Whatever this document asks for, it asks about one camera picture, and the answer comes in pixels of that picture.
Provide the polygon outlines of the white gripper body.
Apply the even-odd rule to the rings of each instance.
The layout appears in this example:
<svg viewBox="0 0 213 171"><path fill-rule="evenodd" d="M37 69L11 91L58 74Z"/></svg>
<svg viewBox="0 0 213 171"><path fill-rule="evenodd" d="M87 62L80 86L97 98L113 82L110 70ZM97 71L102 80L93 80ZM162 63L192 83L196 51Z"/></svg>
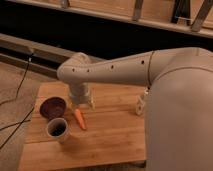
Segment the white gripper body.
<svg viewBox="0 0 213 171"><path fill-rule="evenodd" d="M86 83L69 86L70 98L76 105L89 104L91 102L91 90Z"/></svg>

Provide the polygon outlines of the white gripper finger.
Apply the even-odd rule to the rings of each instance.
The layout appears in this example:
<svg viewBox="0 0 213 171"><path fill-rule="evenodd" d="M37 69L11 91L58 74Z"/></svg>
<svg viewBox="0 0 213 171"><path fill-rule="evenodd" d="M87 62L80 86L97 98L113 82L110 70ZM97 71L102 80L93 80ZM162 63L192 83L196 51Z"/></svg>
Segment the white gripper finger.
<svg viewBox="0 0 213 171"><path fill-rule="evenodd" d="M95 102L93 100L90 100L88 102L89 107L91 107L92 109L95 109Z"/></svg>
<svg viewBox="0 0 213 171"><path fill-rule="evenodd" d="M75 110L78 108L78 105L76 105L76 104L71 104L71 110L73 111L73 112L75 112Z"/></svg>

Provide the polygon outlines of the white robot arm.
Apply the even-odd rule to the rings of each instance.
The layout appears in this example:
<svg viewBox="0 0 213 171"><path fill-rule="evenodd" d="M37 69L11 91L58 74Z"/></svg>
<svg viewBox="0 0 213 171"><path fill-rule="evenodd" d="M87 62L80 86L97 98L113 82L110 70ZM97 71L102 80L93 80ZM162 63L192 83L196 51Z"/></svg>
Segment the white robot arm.
<svg viewBox="0 0 213 171"><path fill-rule="evenodd" d="M144 86L147 171L213 171L213 52L153 50L92 63L76 53L57 69L74 104L90 83Z"/></svg>

